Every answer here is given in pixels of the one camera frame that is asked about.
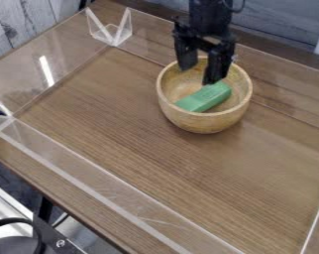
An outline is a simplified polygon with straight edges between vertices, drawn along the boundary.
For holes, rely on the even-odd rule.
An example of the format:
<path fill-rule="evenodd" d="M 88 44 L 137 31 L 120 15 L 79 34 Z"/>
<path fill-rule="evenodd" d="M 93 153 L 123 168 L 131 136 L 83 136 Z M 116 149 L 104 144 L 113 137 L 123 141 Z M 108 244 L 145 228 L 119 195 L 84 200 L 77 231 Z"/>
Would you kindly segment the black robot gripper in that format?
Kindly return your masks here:
<path fill-rule="evenodd" d="M 189 0 L 189 14 L 175 18 L 175 51 L 180 70 L 191 69 L 197 51 L 208 54 L 203 84 L 215 84 L 228 76 L 236 51 L 231 31 L 233 0 Z"/>

